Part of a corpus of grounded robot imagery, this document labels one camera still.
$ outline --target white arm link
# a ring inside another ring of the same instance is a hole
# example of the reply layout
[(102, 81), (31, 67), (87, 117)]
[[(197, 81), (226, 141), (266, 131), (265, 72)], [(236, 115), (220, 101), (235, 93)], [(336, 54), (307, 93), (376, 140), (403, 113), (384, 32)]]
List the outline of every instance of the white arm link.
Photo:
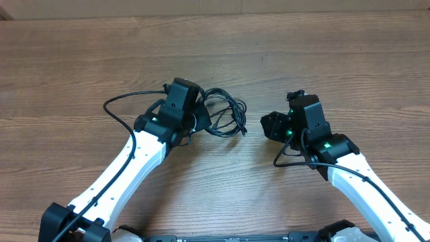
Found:
[[(158, 142), (158, 138), (145, 131), (134, 132), (136, 136), (136, 151), (132, 159), (118, 179), (106, 190), (83, 216), (90, 221), (97, 218), (105, 222), (103, 227), (112, 229), (120, 212), (127, 201), (142, 183), (143, 179), (165, 158), (166, 144)], [(73, 212), (80, 213), (82, 209), (96, 196), (100, 190), (115, 176), (121, 166), (126, 162), (132, 150), (132, 139), (128, 139), (126, 146), (109, 165), (99, 178), (80, 196), (73, 199), (69, 205), (74, 205)]]
[[(415, 225), (421, 236), (425, 240), (430, 239), (430, 225), (415, 215), (390, 191), (372, 171), (366, 158), (361, 153), (359, 155), (351, 153), (338, 158), (336, 165), (368, 176), (387, 194), (409, 222)], [(401, 221), (397, 213), (368, 182), (364, 182), (360, 177), (334, 167), (329, 167), (328, 177), (329, 181), (352, 201), (382, 241), (419, 241), (411, 231), (406, 230), (406, 225)]]

